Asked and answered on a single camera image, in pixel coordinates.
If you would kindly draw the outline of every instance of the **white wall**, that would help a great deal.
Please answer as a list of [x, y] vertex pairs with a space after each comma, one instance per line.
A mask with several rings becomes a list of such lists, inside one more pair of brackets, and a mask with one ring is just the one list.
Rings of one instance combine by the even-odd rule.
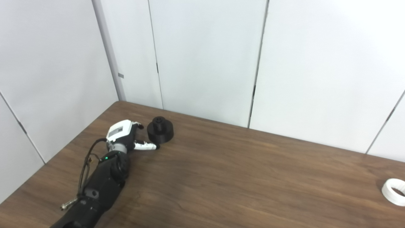
[[266, 0], [150, 0], [163, 108], [247, 127]]
[[162, 108], [148, 0], [94, 0], [94, 4], [122, 99]]
[[0, 203], [44, 163], [0, 96]]
[[250, 127], [365, 153], [405, 89], [404, 9], [270, 0]]
[[399, 102], [391, 118], [371, 146], [369, 155], [405, 162], [405, 99]]
[[45, 161], [117, 100], [91, 1], [0, 1], [0, 91]]

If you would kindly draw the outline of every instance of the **black arm segment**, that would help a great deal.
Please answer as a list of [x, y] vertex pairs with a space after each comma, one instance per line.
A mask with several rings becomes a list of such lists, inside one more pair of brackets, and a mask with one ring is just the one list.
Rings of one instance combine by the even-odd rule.
[[119, 151], [107, 153], [86, 181], [83, 193], [50, 228], [93, 228], [118, 198], [128, 177], [130, 161]]

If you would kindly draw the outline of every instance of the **metal connector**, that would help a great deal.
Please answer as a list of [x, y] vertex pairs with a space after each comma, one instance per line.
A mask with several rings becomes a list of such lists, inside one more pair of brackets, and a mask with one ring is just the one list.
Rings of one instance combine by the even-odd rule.
[[70, 201], [68, 201], [68, 202], [66, 202], [66, 203], [64, 203], [64, 204], [62, 204], [62, 205], [60, 206], [60, 210], [64, 211], [64, 210], [68, 209], [68, 208], [69, 208], [70, 206], [72, 206], [76, 201], [77, 201], [77, 198], [74, 199], [74, 200], [70, 200]]

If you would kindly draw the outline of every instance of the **black cable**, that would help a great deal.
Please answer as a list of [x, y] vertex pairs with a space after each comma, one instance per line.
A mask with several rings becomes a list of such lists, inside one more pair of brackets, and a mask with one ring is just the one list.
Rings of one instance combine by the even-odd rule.
[[77, 195], [80, 196], [83, 193], [83, 189], [82, 189], [82, 182], [83, 182], [83, 174], [84, 174], [84, 170], [86, 168], [86, 165], [88, 164], [89, 161], [89, 157], [90, 154], [92, 153], [93, 148], [95, 147], [95, 145], [99, 142], [107, 142], [106, 138], [99, 138], [97, 139], [93, 145], [90, 147], [89, 152], [87, 153], [86, 157], [84, 158], [84, 164], [83, 164], [83, 168], [81, 169], [81, 173], [80, 173], [80, 177], [79, 177], [79, 186], [77, 189]]
[[95, 156], [95, 157], [97, 158], [97, 160], [100, 160], [100, 158], [98, 157], [98, 155], [97, 155], [97, 154], [93, 154], [93, 153], [91, 153], [90, 155], [93, 155], [93, 156]]
[[87, 178], [89, 177], [90, 163], [87, 162], [86, 168], [87, 168], [87, 170], [86, 170], [86, 176], [84, 176], [83, 184], [86, 184]]

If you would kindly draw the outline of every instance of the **door hinge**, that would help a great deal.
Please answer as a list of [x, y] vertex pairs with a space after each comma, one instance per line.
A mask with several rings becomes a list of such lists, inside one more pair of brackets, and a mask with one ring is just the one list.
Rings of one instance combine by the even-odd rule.
[[17, 122], [18, 122], [18, 125], [20, 125], [21, 129], [23, 129], [23, 132], [24, 132], [25, 134], [27, 134], [27, 131], [25, 130], [25, 128], [24, 128], [24, 126], [21, 124], [21, 122], [20, 122], [20, 121], [17, 121]]

